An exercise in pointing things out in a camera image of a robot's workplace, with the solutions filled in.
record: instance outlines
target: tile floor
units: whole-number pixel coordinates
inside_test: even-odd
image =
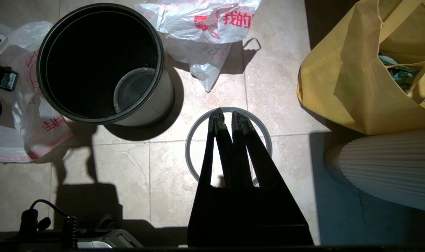
[[[13,28],[30,21],[55,23],[94,2],[105,0],[28,0],[27,4],[0,0],[0,22]],[[144,1],[106,2],[133,7]],[[323,167],[324,139],[331,130],[303,110],[296,97],[299,66],[310,51],[307,29],[304,1],[265,0],[247,38],[233,45],[210,93],[185,66],[168,59],[169,71],[182,85],[177,96],[179,115],[162,134],[131,141],[104,126],[69,122],[74,137],[37,163],[0,164],[0,232],[17,231],[22,211],[35,199],[59,204],[79,196],[80,203],[86,204],[108,195],[86,196],[89,190],[84,188],[89,185],[113,188],[113,200],[120,204],[124,220],[146,220],[155,228],[186,226],[197,183],[186,166],[185,138],[203,113],[233,106],[250,111],[267,126],[273,160],[305,215],[315,244],[401,243],[406,233],[401,216],[408,217],[409,208],[342,185]],[[197,166],[205,139],[206,134],[196,134],[193,142],[200,146],[192,153]],[[395,209],[401,210],[391,217]],[[38,210],[40,217],[53,216],[46,206],[39,205]],[[386,230],[396,230],[394,237],[376,236]]]

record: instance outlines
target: black trash can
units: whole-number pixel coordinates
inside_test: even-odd
[[[161,39],[126,6],[97,3],[60,19],[36,70],[44,97],[74,121],[151,126],[173,107]]]

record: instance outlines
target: white plastic bag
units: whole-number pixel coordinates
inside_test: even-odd
[[[46,21],[25,24],[9,34],[0,64],[19,73],[12,92],[0,89],[0,162],[30,162],[72,136],[71,129],[44,99],[36,76],[38,49],[52,27]]]
[[[246,37],[261,0],[160,0],[135,10],[162,33],[164,47],[207,92],[219,77],[231,43]]]

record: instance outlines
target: yellow tote bag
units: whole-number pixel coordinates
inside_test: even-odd
[[[408,95],[379,52],[420,71]],[[360,0],[302,62],[297,95],[364,134],[425,128],[425,0]]]

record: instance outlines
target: round bin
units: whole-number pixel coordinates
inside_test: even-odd
[[[74,121],[151,126],[173,106],[161,39],[126,6],[87,5],[60,19],[36,69],[44,97]]]

